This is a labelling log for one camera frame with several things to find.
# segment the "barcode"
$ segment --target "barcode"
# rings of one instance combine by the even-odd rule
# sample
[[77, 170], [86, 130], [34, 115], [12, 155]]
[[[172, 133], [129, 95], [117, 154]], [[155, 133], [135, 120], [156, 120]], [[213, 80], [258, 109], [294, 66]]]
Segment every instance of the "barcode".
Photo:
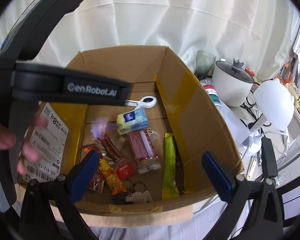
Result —
[[50, 115], [50, 113], [51, 113], [51, 110], [49, 109], [49, 107], [46, 106], [43, 112], [45, 113], [45, 115], [46, 115], [47, 117], [49, 117], [49, 115]]
[[48, 142], [47, 138], [45, 138], [41, 133], [38, 131], [34, 131], [34, 134], [39, 137], [40, 140], [42, 140], [46, 145], [50, 147], [50, 143]]
[[51, 178], [49, 175], [45, 174], [42, 171], [39, 171], [38, 169], [32, 167], [29, 164], [27, 165], [27, 171], [46, 181], [53, 181], [53, 178]]

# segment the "white curtain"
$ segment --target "white curtain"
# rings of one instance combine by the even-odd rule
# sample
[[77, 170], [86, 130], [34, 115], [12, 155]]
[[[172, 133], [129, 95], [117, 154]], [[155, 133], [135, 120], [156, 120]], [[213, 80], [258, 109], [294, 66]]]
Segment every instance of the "white curtain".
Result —
[[[14, 0], [0, 18], [0, 46], [33, 0]], [[194, 71], [199, 49], [238, 58], [259, 80], [281, 68], [291, 47], [290, 0], [84, 0], [65, 15], [35, 61], [65, 66], [78, 51], [120, 44], [167, 45]]]

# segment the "water bottle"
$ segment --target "water bottle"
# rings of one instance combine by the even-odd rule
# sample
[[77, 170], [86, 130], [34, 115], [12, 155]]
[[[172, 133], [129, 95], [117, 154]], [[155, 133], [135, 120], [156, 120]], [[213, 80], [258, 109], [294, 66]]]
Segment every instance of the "water bottle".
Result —
[[219, 113], [223, 116], [221, 102], [220, 102], [220, 99], [218, 97], [218, 94], [217, 94], [216, 90], [214, 89], [212, 81], [210, 79], [202, 79], [200, 81], [200, 84], [203, 86], [205, 91], [210, 96], [212, 102], [214, 103], [214, 105], [218, 109]]

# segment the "white shipping label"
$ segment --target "white shipping label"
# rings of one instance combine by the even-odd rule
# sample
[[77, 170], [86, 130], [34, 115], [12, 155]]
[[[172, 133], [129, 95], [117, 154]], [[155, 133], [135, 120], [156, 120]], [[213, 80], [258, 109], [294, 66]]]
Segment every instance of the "white shipping label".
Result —
[[47, 128], [35, 127], [30, 138], [41, 159], [33, 163], [25, 159], [27, 174], [23, 175], [25, 181], [37, 179], [39, 182], [52, 181], [60, 173], [63, 150], [68, 135], [68, 127], [62, 122], [49, 103], [46, 103], [40, 114], [49, 120]]

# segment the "human hand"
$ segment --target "human hand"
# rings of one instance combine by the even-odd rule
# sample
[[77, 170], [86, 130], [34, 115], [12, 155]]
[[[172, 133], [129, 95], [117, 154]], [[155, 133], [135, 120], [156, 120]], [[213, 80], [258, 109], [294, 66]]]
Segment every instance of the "human hand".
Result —
[[[46, 118], [35, 116], [32, 125], [37, 127], [47, 127], [48, 120]], [[16, 136], [11, 133], [6, 127], [0, 124], [0, 150], [11, 149], [12, 147], [14, 147], [15, 143]], [[22, 144], [21, 154], [32, 162], [37, 162], [41, 158], [36, 149], [28, 142], [24, 142]], [[17, 170], [20, 174], [26, 173], [23, 158], [19, 158]]]

